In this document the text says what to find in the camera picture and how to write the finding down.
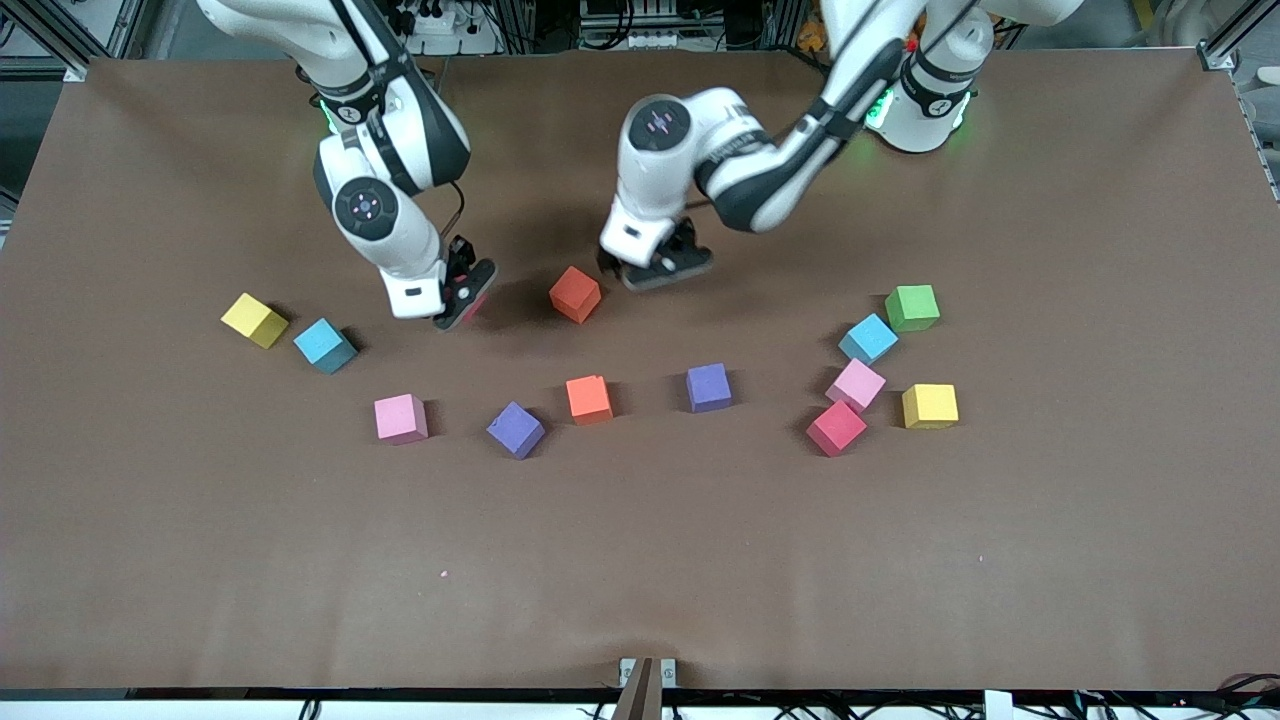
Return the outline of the orange foam cube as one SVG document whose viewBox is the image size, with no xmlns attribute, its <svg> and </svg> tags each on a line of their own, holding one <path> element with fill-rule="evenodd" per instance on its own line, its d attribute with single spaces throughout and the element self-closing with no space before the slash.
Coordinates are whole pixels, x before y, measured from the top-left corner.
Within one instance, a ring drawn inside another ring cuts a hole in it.
<svg viewBox="0 0 1280 720">
<path fill-rule="evenodd" d="M 567 266 L 550 287 L 550 304 L 563 316 L 582 324 L 602 301 L 599 283 L 576 266 Z"/>
<path fill-rule="evenodd" d="M 586 427 L 613 419 L 611 396 L 603 375 L 586 375 L 567 380 L 564 391 L 570 414 L 576 425 Z"/>
</svg>

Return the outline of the purple foam cube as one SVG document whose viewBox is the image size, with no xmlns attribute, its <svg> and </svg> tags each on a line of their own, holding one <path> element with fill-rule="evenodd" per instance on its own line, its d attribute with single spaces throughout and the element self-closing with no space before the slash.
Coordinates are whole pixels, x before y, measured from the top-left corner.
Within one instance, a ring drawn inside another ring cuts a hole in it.
<svg viewBox="0 0 1280 720">
<path fill-rule="evenodd" d="M 685 380 L 692 413 L 727 409 L 733 402 L 730 377 L 723 363 L 690 368 Z"/>
<path fill-rule="evenodd" d="M 486 433 L 513 457 L 524 460 L 541 442 L 547 429 L 527 409 L 509 402 L 489 423 Z"/>
</svg>

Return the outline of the pink foam cube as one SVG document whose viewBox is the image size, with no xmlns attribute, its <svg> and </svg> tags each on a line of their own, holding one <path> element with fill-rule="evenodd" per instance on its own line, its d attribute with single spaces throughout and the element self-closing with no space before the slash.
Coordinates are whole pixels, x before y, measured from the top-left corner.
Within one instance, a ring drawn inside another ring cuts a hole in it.
<svg viewBox="0 0 1280 720">
<path fill-rule="evenodd" d="M 383 443 L 407 445 L 430 436 L 425 405 L 415 395 L 379 398 L 374 413 L 378 438 Z"/>
<path fill-rule="evenodd" d="M 865 363 L 851 359 L 837 374 L 824 392 L 832 402 L 850 406 L 855 413 L 864 413 L 886 386 L 886 379 Z"/>
</svg>

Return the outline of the blue foam cube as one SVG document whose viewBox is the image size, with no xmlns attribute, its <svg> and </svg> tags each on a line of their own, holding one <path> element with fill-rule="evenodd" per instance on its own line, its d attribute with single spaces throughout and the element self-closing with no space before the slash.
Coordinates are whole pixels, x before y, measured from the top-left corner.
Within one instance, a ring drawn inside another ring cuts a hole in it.
<svg viewBox="0 0 1280 720">
<path fill-rule="evenodd" d="M 850 360 L 873 365 L 899 342 L 897 333 L 877 313 L 852 325 L 838 341 L 838 350 Z"/>
<path fill-rule="evenodd" d="M 293 345 L 312 369 L 325 375 L 339 372 L 358 355 L 346 334 L 324 318 L 301 331 Z"/>
</svg>

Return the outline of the yellow foam cube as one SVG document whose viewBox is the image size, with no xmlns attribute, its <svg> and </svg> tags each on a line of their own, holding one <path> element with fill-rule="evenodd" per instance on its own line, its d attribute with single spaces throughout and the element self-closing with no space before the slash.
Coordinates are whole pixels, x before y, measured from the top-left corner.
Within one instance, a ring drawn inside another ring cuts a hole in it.
<svg viewBox="0 0 1280 720">
<path fill-rule="evenodd" d="M 957 396 L 951 384 L 914 384 L 902 393 L 906 429 L 943 429 L 960 421 Z"/>
<path fill-rule="evenodd" d="M 250 293 L 242 293 L 220 322 L 260 348 L 270 348 L 285 333 L 289 322 Z"/>
</svg>

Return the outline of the green foam cube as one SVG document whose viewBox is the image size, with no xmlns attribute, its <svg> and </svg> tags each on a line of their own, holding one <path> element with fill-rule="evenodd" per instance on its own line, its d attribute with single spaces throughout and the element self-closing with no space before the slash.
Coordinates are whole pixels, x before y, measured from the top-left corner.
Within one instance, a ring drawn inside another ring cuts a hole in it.
<svg viewBox="0 0 1280 720">
<path fill-rule="evenodd" d="M 884 310 L 895 333 L 929 329 L 941 318 L 932 284 L 901 284 L 886 299 Z"/>
</svg>

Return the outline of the paper table cover sheet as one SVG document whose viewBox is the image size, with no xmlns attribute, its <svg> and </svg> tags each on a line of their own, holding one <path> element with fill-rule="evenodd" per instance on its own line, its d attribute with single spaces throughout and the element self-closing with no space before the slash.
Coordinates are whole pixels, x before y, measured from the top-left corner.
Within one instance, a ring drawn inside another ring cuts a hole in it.
<svg viewBox="0 0 1280 720">
<path fill-rule="evenodd" d="M 1280 206 L 1231 81 L 1183 51 L 992 56 L 940 151 L 861 136 L 764 236 L 582 324 L 628 108 L 780 54 L 479 58 L 460 224 L 500 274 L 394 320 L 312 181 L 287 61 L 110 61 L 61 91 L 0 251 L 0 687 L 1213 689 L 1280 673 Z M 867 430 L 805 434 L 841 337 L 932 284 Z M 220 322 L 250 293 L 289 325 Z M 328 319 L 358 350 L 312 369 Z M 727 409 L 686 372 L 723 363 Z M 573 423 L 567 380 L 614 416 Z M 906 429 L 955 386 L 960 421 Z M 430 436 L 378 438 L 415 395 Z M 488 433 L 509 404 L 547 433 Z"/>
</svg>

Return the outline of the aluminium frame profile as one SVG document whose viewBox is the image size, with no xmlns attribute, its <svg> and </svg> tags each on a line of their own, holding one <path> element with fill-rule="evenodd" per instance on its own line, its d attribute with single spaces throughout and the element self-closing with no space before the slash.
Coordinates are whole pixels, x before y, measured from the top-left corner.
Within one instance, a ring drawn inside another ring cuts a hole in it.
<svg viewBox="0 0 1280 720">
<path fill-rule="evenodd" d="M 124 58 L 154 0 L 0 0 L 0 79 L 82 82 Z"/>
<path fill-rule="evenodd" d="M 1239 0 L 1235 12 L 1197 44 L 1202 69 L 1234 70 L 1239 46 L 1277 9 L 1280 0 Z"/>
</svg>

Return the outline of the metal table edge bracket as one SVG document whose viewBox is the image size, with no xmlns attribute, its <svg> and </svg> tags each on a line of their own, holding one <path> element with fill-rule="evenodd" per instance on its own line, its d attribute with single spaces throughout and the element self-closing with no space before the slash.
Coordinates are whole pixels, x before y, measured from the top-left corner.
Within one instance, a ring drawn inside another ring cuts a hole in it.
<svg viewBox="0 0 1280 720">
<path fill-rule="evenodd" d="M 623 687 L 630 679 L 634 669 L 637 666 L 639 659 L 623 657 L 618 661 L 618 682 L 617 687 Z M 655 667 L 660 669 L 660 684 L 664 689 L 678 688 L 677 679 L 677 662 L 675 659 L 660 659 L 654 661 Z"/>
</svg>

